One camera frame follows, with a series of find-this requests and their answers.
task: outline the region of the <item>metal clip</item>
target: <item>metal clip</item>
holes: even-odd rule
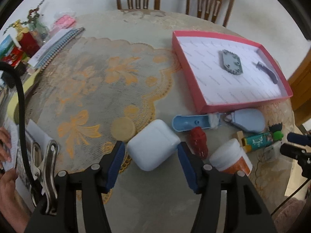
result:
[[[42,159],[42,149],[40,145],[33,140],[31,135],[26,132],[26,139],[31,146],[31,171],[35,180],[38,180],[44,190],[47,200],[46,214],[55,214],[57,206],[57,191],[54,183],[54,168],[58,145],[55,140],[48,144],[46,154]],[[31,188],[31,200],[36,207],[34,190]]]

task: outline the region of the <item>blue gripper pad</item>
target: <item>blue gripper pad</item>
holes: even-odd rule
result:
[[[311,145],[311,138],[306,135],[296,134],[293,132],[288,133],[287,141],[291,143],[296,143],[303,146]]]
[[[107,169],[107,183],[106,183],[106,190],[109,191],[111,188],[114,187],[119,170],[121,167],[121,164],[124,159],[125,155],[125,144],[121,141],[117,141],[116,145],[114,146],[112,152],[108,154],[110,156],[114,156],[113,159],[111,159],[111,163],[109,168]]]
[[[192,167],[190,160],[183,148],[182,143],[177,146],[178,158],[183,168],[183,173],[185,174],[188,186],[195,192],[199,192],[199,186],[197,184],[197,175]]]

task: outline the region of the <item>red plastic piece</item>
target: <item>red plastic piece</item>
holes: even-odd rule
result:
[[[40,46],[30,32],[24,33],[23,38],[18,42],[20,43],[22,50],[30,58],[40,49]]]
[[[190,143],[194,153],[201,159],[206,159],[208,148],[206,145],[206,134],[201,127],[195,127],[190,131]]]
[[[24,52],[14,46],[10,54],[4,56],[2,58],[2,61],[7,62],[12,67],[15,67],[17,63],[21,60],[23,53]]]

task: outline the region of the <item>round table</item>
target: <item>round table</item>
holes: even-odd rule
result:
[[[172,52],[172,31],[180,29],[238,34],[209,21],[155,10],[105,11],[77,17],[85,27],[42,72],[29,100],[33,119],[60,144],[55,172],[83,170],[109,153],[113,119],[131,118],[136,130],[154,119],[169,126],[175,115],[195,114],[179,63]],[[294,129],[290,101],[259,109],[270,123]],[[213,152],[238,129],[207,130]],[[178,134],[186,141],[187,134]],[[262,150],[249,153],[249,178],[273,210],[284,199],[291,160],[264,163]],[[177,153],[151,172],[126,157],[112,193],[103,196],[112,232],[190,232],[200,195],[189,189]],[[81,209],[78,193],[77,208]],[[83,225],[79,213],[78,222]]]

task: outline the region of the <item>gray toy part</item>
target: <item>gray toy part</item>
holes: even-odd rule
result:
[[[239,109],[227,115],[225,120],[245,132],[261,133],[266,126],[265,118],[258,109]]]
[[[222,51],[224,69],[231,74],[240,75],[243,73],[241,60],[238,55],[228,50]]]

